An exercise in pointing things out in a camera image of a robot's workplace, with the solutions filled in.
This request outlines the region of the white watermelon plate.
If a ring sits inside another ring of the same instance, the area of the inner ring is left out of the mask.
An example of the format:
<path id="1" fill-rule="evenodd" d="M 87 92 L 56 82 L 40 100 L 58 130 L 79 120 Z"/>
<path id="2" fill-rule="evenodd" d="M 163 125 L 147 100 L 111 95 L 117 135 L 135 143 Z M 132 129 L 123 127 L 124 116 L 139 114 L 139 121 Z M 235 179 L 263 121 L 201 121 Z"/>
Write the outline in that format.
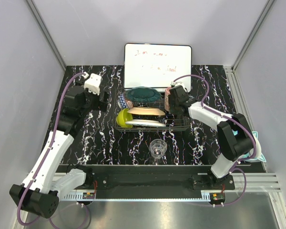
<path id="1" fill-rule="evenodd" d="M 147 126 L 147 127 L 166 127 L 166 124 L 160 123 L 154 120 L 134 119 L 131 121 L 126 121 L 125 123 L 127 125 L 138 125 L 138 126 Z"/>

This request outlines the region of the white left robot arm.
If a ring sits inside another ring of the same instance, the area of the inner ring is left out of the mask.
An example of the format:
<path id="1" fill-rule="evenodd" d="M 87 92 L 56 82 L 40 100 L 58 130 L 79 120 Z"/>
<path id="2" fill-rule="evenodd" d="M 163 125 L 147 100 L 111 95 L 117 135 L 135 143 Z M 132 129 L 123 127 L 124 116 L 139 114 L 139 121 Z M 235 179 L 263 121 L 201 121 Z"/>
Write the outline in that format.
<path id="1" fill-rule="evenodd" d="M 20 185 L 12 185 L 9 194 L 17 211 L 26 211 L 49 219 L 59 201 L 77 187 L 90 188 L 93 171 L 87 166 L 75 165 L 57 181 L 55 172 L 68 148 L 75 140 L 84 119 L 90 111 L 106 112 L 109 93 L 94 93 L 82 86 L 65 88 L 61 95 L 54 128 L 31 172 Z"/>

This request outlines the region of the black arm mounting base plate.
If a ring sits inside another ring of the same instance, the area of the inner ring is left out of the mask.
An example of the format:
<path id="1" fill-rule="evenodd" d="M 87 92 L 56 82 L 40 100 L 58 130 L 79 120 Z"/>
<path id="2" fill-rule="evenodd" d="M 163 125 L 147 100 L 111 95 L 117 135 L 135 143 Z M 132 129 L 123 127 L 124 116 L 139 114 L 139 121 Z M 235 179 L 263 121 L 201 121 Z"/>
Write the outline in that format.
<path id="1" fill-rule="evenodd" d="M 89 184 L 97 182 L 97 198 L 110 200 L 154 200 L 201 198 L 201 191 L 234 190 L 231 175 L 215 178 L 210 166 L 101 166 L 74 165 L 88 173 Z"/>

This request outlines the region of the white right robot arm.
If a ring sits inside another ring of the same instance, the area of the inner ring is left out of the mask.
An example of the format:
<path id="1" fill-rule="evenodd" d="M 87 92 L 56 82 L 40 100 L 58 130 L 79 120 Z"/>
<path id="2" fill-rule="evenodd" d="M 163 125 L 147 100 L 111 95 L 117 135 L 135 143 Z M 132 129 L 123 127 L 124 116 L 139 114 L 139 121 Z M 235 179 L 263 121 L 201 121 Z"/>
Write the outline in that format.
<path id="1" fill-rule="evenodd" d="M 254 159 L 262 154 L 261 145 L 252 133 L 242 114 L 226 114 L 191 98 L 181 85 L 170 88 L 168 95 L 170 113 L 198 120 L 217 132 L 221 154 L 211 166 L 207 184 L 218 189 L 224 177 L 241 160 Z"/>

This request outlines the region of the white dry-erase board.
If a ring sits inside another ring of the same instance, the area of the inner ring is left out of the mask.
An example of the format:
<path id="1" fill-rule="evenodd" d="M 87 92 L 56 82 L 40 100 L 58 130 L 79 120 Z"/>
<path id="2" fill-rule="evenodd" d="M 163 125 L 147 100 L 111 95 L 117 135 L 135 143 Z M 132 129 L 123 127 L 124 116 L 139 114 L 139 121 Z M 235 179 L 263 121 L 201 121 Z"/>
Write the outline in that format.
<path id="1" fill-rule="evenodd" d="M 127 43 L 124 47 L 124 88 L 139 86 L 163 92 L 176 78 L 191 74 L 189 45 Z"/>

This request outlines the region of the teal cat-ear headphones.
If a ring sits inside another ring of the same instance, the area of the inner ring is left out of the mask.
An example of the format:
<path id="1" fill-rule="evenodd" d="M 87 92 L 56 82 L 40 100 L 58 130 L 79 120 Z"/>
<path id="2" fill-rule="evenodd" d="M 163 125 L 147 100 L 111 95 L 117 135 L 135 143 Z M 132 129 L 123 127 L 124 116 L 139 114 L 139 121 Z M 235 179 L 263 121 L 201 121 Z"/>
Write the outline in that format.
<path id="1" fill-rule="evenodd" d="M 256 154 L 255 157 L 249 159 L 249 157 L 253 154 L 254 150 L 250 150 L 248 153 L 246 153 L 245 155 L 242 155 L 241 157 L 239 157 L 239 159 L 244 158 L 245 162 L 264 162 L 266 163 L 266 158 L 262 153 L 262 148 L 261 145 L 258 141 L 258 132 L 257 131 L 252 131 L 255 143 L 256 143 Z"/>

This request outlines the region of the pink mug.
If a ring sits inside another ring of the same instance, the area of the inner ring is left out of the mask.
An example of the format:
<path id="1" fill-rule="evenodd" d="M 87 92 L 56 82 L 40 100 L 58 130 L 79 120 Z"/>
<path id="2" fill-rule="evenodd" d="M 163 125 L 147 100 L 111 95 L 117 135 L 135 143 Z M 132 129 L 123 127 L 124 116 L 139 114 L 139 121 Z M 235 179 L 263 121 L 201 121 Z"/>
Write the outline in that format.
<path id="1" fill-rule="evenodd" d="M 169 104 L 169 95 L 171 87 L 167 87 L 164 92 L 164 108 L 166 111 L 170 111 L 170 104 Z"/>

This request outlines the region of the clear drinking glass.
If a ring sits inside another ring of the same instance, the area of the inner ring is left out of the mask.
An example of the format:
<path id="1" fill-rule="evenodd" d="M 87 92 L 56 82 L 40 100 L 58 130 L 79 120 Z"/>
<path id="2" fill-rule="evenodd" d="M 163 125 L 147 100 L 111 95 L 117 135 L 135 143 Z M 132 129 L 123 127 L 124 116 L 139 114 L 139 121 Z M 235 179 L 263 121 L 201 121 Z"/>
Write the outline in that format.
<path id="1" fill-rule="evenodd" d="M 167 150 L 167 143 L 161 139 L 155 139 L 150 143 L 149 150 L 154 159 L 160 159 Z"/>

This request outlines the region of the red patterned bowl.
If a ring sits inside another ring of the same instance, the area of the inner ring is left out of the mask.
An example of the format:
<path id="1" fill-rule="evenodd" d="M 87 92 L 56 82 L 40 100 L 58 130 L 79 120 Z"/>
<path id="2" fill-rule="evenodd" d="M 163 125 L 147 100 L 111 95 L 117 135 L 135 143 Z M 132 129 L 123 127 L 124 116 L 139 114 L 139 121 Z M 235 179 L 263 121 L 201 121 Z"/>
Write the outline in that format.
<path id="1" fill-rule="evenodd" d="M 132 109 L 133 108 L 133 102 L 126 99 L 124 94 L 120 94 L 118 97 L 118 106 L 121 109 Z"/>

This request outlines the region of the yellow-green bowl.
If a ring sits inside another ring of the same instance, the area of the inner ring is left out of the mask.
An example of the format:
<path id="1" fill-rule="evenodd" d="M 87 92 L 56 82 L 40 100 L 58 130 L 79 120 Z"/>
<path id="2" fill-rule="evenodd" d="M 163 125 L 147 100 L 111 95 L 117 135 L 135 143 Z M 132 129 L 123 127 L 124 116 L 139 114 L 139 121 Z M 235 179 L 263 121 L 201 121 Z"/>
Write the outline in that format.
<path id="1" fill-rule="evenodd" d="M 125 108 L 125 109 L 122 109 L 117 117 L 116 117 L 116 123 L 117 125 L 119 125 L 120 127 L 123 127 L 123 128 L 132 128 L 132 124 L 126 124 L 126 122 L 128 121 L 132 121 L 133 120 L 133 116 L 131 113 L 128 112 L 129 109 L 128 108 Z"/>

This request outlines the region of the teal scalloped plate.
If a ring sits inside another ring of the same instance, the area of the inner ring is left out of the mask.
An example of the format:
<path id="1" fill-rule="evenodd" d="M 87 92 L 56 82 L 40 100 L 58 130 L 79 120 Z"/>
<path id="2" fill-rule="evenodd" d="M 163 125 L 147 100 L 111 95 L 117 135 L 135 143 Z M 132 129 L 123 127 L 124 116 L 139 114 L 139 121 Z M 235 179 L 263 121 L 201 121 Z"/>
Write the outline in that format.
<path id="1" fill-rule="evenodd" d="M 151 103 L 159 100 L 161 94 L 150 87 L 135 87 L 124 92 L 127 100 L 137 103 Z"/>

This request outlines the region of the orange floral plate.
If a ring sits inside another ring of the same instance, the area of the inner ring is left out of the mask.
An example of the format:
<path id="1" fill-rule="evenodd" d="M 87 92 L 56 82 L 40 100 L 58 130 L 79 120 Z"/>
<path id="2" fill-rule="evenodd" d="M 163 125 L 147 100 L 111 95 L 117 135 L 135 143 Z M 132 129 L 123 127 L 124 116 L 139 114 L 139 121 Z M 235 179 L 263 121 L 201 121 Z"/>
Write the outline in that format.
<path id="1" fill-rule="evenodd" d="M 160 110 L 159 108 L 152 108 L 152 107 L 134 107 L 127 111 L 133 115 L 154 115 L 154 116 L 163 116 L 165 112 Z"/>

